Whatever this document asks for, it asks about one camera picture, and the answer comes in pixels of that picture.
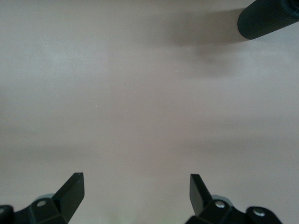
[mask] smooth gray surface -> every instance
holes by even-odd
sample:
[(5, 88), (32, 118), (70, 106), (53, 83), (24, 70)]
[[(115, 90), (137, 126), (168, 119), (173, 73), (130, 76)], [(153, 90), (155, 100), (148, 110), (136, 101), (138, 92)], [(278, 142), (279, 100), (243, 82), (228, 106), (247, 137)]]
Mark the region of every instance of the smooth gray surface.
[(1, 1), (0, 204), (84, 172), (71, 224), (183, 224), (189, 175), (299, 220), (299, 24), (247, 41), (249, 0)]

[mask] dark green cylinder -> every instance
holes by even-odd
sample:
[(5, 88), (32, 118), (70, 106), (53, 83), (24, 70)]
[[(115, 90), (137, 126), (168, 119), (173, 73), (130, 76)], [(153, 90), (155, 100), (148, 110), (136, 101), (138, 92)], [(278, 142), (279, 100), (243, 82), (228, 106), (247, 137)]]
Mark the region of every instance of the dark green cylinder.
[(238, 19), (239, 32), (255, 39), (299, 21), (299, 0), (256, 0)]

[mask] beige surface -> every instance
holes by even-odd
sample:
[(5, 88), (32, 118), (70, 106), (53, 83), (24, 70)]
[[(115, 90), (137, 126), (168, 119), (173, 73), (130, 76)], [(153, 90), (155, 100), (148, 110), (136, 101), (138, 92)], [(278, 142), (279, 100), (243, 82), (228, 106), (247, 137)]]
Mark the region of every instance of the beige surface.
[(299, 220), (299, 24), (250, 0), (1, 1), (0, 204), (85, 174), (71, 224), (183, 224), (189, 175)]

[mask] black cylinder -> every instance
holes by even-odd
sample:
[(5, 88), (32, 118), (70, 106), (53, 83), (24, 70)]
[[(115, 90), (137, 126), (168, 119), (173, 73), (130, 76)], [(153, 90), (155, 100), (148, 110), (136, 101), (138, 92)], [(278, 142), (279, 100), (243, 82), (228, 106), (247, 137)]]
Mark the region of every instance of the black cylinder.
[(239, 32), (255, 39), (299, 21), (299, 0), (256, 0), (241, 12)]

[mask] silver screw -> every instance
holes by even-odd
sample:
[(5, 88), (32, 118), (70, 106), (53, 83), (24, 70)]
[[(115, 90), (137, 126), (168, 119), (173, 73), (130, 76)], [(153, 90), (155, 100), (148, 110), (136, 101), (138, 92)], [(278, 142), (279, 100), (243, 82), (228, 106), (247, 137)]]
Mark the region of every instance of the silver screw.
[(253, 213), (256, 214), (259, 217), (264, 217), (265, 213), (261, 209), (253, 209)]
[(215, 205), (220, 209), (223, 209), (225, 207), (225, 204), (222, 201), (216, 201)]
[(36, 205), (37, 205), (37, 207), (42, 207), (42, 206), (44, 206), (46, 203), (47, 203), (46, 201), (40, 201), (40, 202), (38, 202)]

